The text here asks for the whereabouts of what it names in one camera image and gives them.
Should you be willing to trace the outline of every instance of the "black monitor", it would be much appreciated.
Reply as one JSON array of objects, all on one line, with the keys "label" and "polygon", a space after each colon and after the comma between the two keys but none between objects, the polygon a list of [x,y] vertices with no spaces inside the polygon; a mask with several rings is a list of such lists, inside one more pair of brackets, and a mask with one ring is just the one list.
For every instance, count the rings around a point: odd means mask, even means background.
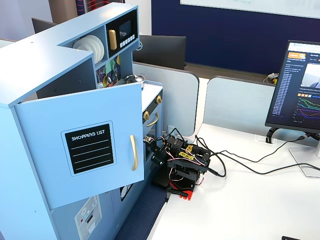
[{"label": "black monitor", "polygon": [[[320,43],[289,41],[265,125],[320,133]],[[290,148],[297,163],[320,167],[320,145]],[[301,168],[307,177],[320,172]]]},{"label": "black monitor", "polygon": [[40,19],[37,19],[37,18],[31,18],[31,20],[32,20],[34,32],[36,34],[42,32],[44,30],[47,30],[49,28],[52,28],[55,25],[57,25],[56,23],[43,21],[43,20],[40,20]]},{"label": "black monitor", "polygon": [[185,36],[140,35],[143,47],[133,51],[133,61],[172,69],[185,69]]}]

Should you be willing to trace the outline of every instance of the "yellow handle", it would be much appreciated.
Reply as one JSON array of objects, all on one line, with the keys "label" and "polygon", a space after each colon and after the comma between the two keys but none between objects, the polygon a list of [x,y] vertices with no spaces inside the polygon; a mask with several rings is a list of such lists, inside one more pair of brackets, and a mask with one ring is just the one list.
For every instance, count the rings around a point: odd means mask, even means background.
[{"label": "yellow handle", "polygon": [[132,171],[135,171],[137,169],[137,167],[138,167],[138,153],[137,153],[137,146],[136,146],[135,136],[130,135],[130,140],[131,140],[131,144],[132,144],[133,158],[134,158]]},{"label": "yellow handle", "polygon": [[110,40],[110,49],[116,50],[117,49],[117,37],[115,30],[109,30],[109,40]]},{"label": "yellow handle", "polygon": [[149,124],[147,125],[147,127],[150,127],[150,126],[152,126],[153,124],[155,124],[156,122],[158,122],[158,120],[159,120],[159,114],[156,112],[155,115],[156,115],[156,120],[153,121],[153,122],[151,122],[151,123],[149,123]]}]

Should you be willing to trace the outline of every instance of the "dark blue wall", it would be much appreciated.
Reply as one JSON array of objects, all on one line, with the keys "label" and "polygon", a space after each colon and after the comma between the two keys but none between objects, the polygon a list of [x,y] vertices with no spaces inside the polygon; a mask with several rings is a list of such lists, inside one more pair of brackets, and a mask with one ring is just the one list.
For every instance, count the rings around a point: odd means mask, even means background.
[{"label": "dark blue wall", "polygon": [[152,0],[152,35],[186,36],[188,63],[278,73],[288,40],[320,42],[319,29],[320,19]]}]

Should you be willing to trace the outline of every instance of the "gold knob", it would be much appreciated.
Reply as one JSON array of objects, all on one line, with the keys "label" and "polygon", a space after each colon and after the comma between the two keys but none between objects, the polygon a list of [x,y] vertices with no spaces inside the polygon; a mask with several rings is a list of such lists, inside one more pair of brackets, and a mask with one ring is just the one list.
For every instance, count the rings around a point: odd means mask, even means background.
[{"label": "gold knob", "polygon": [[155,102],[156,102],[157,104],[161,104],[161,103],[162,103],[162,99],[161,99],[161,96],[160,96],[160,95],[156,97]]},{"label": "gold knob", "polygon": [[145,111],[145,112],[143,113],[143,119],[144,119],[144,120],[149,120],[149,119],[150,119],[150,114],[149,114],[148,111]]}]

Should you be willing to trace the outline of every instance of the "gray partition panel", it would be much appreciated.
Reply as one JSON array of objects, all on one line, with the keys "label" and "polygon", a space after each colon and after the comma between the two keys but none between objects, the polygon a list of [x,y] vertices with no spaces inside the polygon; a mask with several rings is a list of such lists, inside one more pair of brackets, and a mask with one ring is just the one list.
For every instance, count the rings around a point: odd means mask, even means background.
[{"label": "gray partition panel", "polygon": [[199,78],[193,73],[162,66],[135,62],[133,73],[146,75],[146,79],[163,84],[163,130],[168,126],[183,136],[195,131]]},{"label": "gray partition panel", "polygon": [[[208,82],[203,123],[241,132],[265,136],[265,126],[274,85],[237,78],[218,76]],[[280,129],[274,138],[290,141],[302,132]],[[316,146],[307,139],[302,144]]]}]

